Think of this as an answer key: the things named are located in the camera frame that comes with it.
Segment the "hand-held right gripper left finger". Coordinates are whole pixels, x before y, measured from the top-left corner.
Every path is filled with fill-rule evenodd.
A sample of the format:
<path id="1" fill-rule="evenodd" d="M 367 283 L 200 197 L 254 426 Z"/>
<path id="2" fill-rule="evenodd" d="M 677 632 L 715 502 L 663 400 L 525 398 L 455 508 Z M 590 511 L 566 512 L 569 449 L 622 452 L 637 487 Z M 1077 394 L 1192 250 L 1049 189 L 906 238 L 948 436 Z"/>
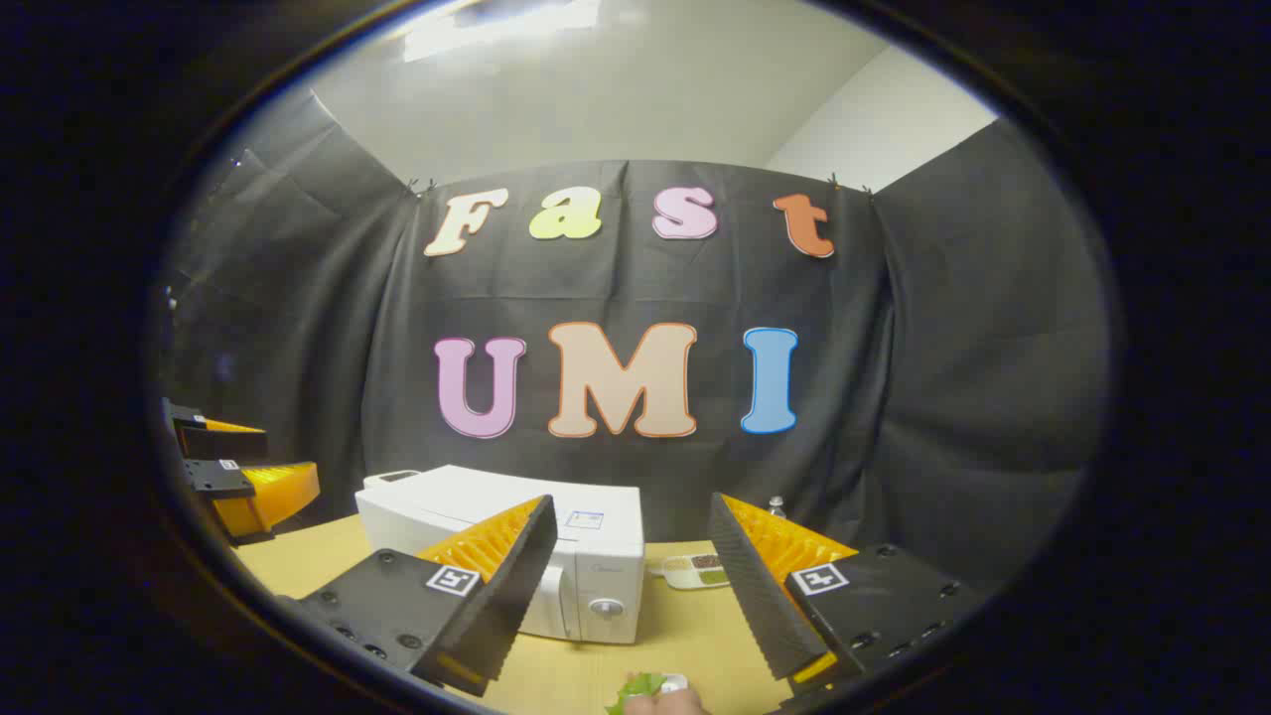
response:
<path id="1" fill-rule="evenodd" d="M 500 678 L 555 544 L 553 498 L 538 495 L 416 552 L 376 549 L 283 602 L 347 650 L 482 696 Z"/>

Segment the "black backdrop cloth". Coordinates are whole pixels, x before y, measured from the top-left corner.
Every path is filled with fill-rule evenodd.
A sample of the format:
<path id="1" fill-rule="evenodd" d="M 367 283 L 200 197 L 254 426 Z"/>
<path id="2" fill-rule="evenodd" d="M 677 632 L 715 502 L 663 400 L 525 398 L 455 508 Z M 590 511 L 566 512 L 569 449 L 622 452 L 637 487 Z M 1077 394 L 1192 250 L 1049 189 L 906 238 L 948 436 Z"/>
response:
<path id="1" fill-rule="evenodd" d="M 644 538 L 710 497 L 1012 579 L 1085 479 L 1112 378 L 1092 230 L 995 122 L 866 196 L 683 160 L 412 192 L 315 98 L 191 199 L 156 342 L 173 403 L 364 478 L 455 465 L 633 486 Z"/>

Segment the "white divided seasoning dish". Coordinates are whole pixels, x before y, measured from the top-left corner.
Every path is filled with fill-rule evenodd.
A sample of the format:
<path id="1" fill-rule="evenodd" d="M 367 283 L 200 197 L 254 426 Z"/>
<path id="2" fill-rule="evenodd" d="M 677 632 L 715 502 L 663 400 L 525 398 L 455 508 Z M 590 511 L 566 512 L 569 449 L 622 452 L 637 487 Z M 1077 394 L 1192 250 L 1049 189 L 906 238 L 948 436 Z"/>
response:
<path id="1" fill-rule="evenodd" d="M 728 574 L 716 552 L 652 558 L 647 571 L 655 578 L 663 579 L 663 583 L 674 591 L 704 591 L 730 585 Z"/>

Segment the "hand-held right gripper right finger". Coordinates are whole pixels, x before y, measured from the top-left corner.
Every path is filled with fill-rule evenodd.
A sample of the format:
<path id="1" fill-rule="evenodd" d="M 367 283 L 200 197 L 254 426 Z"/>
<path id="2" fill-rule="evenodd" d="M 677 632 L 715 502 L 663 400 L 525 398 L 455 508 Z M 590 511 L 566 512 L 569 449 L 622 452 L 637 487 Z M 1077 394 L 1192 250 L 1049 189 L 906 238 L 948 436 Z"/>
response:
<path id="1" fill-rule="evenodd" d="M 717 493 L 709 537 L 768 669 L 810 711 L 913 660 L 979 610 L 979 593 L 895 544 L 849 547 Z"/>

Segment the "lettuce sandwich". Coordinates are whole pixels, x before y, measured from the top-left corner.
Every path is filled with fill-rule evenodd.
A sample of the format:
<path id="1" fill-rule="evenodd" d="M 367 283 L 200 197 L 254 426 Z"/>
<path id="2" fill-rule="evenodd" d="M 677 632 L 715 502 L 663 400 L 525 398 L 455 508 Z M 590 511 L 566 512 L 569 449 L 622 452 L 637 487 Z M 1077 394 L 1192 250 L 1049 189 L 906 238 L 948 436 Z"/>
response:
<path id="1" fill-rule="evenodd" d="M 655 715 L 657 696 L 666 678 L 649 671 L 639 671 L 628 676 L 627 683 L 618 690 L 616 702 L 605 706 L 608 715 Z"/>

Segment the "white microwave oven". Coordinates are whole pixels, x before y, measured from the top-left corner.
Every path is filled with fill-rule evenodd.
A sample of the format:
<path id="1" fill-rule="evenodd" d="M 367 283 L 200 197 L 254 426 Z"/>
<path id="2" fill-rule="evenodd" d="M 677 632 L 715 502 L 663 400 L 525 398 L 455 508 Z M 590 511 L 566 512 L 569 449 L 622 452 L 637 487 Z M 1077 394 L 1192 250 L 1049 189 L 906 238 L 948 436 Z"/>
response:
<path id="1" fill-rule="evenodd" d="M 641 494 L 458 466 L 364 479 L 355 494 L 372 549 L 422 551 L 540 495 L 553 498 L 558 540 L 521 632 L 572 643 L 636 643 L 644 578 Z"/>

